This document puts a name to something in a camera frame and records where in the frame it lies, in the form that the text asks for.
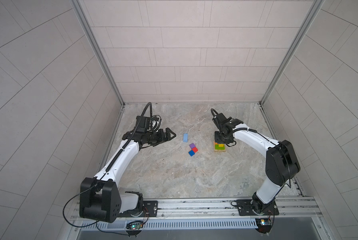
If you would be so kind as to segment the light blue wood block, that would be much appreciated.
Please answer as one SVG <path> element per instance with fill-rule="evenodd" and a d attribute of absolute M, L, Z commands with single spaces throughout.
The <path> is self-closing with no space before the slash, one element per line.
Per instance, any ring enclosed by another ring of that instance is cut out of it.
<path fill-rule="evenodd" d="M 188 141 L 188 134 L 184 134 L 183 135 L 183 142 L 187 142 Z"/>

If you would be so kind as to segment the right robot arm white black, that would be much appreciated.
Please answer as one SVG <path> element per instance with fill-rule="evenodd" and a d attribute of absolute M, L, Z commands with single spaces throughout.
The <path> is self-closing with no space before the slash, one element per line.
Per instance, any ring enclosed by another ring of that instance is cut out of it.
<path fill-rule="evenodd" d="M 248 127 L 243 121 L 226 118 L 222 113 L 211 109 L 213 122 L 218 128 L 215 142 L 232 147 L 236 141 L 242 141 L 266 158 L 266 179 L 253 194 L 250 202 L 252 212 L 256 215 L 273 214 L 270 210 L 276 195 L 290 185 L 291 179 L 301 170 L 292 144 L 268 138 Z"/>

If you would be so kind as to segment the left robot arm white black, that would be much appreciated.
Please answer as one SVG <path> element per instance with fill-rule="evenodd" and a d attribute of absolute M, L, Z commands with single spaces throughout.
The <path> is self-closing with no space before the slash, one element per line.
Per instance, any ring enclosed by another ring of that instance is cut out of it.
<path fill-rule="evenodd" d="M 162 129 L 161 122 L 159 115 L 137 116 L 135 130 L 123 135 L 119 148 L 106 165 L 93 178 L 82 181 L 80 217 L 112 223 L 124 214 L 138 217 L 143 212 L 143 195 L 137 192 L 120 194 L 118 183 L 143 145 L 155 147 L 176 137 L 169 128 Z"/>

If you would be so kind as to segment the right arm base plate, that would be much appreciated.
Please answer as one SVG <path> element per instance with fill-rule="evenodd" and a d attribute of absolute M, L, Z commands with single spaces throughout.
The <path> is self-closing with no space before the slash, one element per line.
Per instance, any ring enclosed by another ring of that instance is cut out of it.
<path fill-rule="evenodd" d="M 239 216 L 269 216 L 279 215 L 278 207 L 275 201 L 268 204 L 262 204 L 260 200 L 235 200 L 231 205 L 238 209 Z"/>

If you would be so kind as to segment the green wood block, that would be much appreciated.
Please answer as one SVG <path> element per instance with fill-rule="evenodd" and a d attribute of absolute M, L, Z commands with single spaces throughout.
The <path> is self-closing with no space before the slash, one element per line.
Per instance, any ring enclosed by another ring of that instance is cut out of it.
<path fill-rule="evenodd" d="M 215 145 L 215 150 L 220 150 L 220 151 L 222 151 L 222 150 L 225 150 L 225 145 L 224 144 L 216 144 Z"/>

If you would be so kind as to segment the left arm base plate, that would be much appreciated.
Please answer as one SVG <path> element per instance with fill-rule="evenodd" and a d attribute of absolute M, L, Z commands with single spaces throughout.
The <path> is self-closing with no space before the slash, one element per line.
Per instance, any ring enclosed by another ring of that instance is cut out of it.
<path fill-rule="evenodd" d="M 132 213 L 131 210 L 119 214 L 119 218 L 142 218 L 149 214 L 149 217 L 156 217 L 158 211 L 158 201 L 144 201 L 140 213 Z"/>

